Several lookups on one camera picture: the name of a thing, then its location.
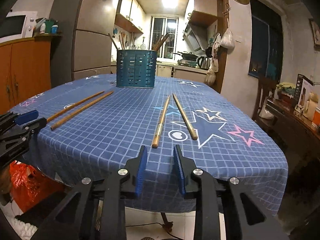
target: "cabinet handle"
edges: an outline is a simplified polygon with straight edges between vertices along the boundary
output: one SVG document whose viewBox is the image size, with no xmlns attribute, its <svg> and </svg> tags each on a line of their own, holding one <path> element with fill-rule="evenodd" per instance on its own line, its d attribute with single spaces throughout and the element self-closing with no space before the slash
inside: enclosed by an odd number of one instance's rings
<svg viewBox="0 0 320 240">
<path fill-rule="evenodd" d="M 7 94 L 8 94 L 8 98 L 9 98 L 9 102 L 10 102 L 11 101 L 11 97 L 10 97 L 10 87 L 9 87 L 9 85 L 7 85 L 6 90 L 7 90 Z"/>
<path fill-rule="evenodd" d="M 16 77 L 16 74 L 14 74 L 14 89 L 16 90 L 17 92 L 17 97 L 19 97 L 19 87 L 18 87 L 18 82 L 17 82 L 17 77 Z"/>
</svg>

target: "red plastic bag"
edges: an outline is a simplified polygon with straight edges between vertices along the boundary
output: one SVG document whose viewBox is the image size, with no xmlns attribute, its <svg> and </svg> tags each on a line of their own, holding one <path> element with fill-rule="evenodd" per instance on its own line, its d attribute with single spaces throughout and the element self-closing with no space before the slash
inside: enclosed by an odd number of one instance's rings
<svg viewBox="0 0 320 240">
<path fill-rule="evenodd" d="M 31 165 L 13 162 L 10 164 L 11 195 L 19 208 L 26 212 L 41 200 L 65 186 L 36 170 Z"/>
</svg>

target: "kitchen window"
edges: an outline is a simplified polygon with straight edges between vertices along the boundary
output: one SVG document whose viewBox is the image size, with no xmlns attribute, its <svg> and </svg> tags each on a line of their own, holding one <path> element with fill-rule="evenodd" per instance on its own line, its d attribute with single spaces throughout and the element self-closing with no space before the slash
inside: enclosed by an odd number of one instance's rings
<svg viewBox="0 0 320 240">
<path fill-rule="evenodd" d="M 252 46 L 249 75 L 260 75 L 279 81 L 283 59 L 281 17 L 272 9 L 250 0 L 252 13 Z"/>
<path fill-rule="evenodd" d="M 159 58 L 174 59 L 177 43 L 178 18 L 152 17 L 150 47 L 154 46 L 160 37 L 169 33 L 169 37 L 158 51 Z"/>
</svg>

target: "blue tablecloth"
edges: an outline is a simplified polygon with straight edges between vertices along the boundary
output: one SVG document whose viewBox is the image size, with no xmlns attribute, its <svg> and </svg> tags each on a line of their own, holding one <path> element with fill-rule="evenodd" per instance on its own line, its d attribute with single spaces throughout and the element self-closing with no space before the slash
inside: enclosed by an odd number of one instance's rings
<svg viewBox="0 0 320 240">
<path fill-rule="evenodd" d="M 70 104 L 99 91 L 114 93 L 89 109 L 50 130 L 51 121 L 30 143 L 21 161 L 38 167 L 51 178 L 58 174 L 74 185 L 84 177 L 93 180 L 124 167 L 148 148 L 146 181 L 142 196 L 127 201 L 134 208 L 158 212 L 190 212 L 194 200 L 183 200 L 172 170 L 173 147 L 216 178 L 243 178 L 253 194 L 275 214 L 281 203 L 288 167 L 273 140 L 247 115 L 203 83 L 156 77 L 153 89 L 117 88 L 116 75 L 99 75 L 66 83 L 36 95 L 12 110 L 33 109 L 49 117 Z M 190 138 L 171 96 L 157 149 L 151 142 L 168 95 L 175 93 L 199 139 Z"/>
</svg>

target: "gas stove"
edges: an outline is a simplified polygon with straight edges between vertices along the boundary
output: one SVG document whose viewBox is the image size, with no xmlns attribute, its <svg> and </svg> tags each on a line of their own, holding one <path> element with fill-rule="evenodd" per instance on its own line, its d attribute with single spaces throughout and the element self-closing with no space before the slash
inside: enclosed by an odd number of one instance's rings
<svg viewBox="0 0 320 240">
<path fill-rule="evenodd" d="M 178 62 L 178 65 L 186 66 L 186 67 L 196 67 L 198 65 L 196 61 L 192 61 L 192 60 L 179 59 L 177 62 Z"/>
</svg>

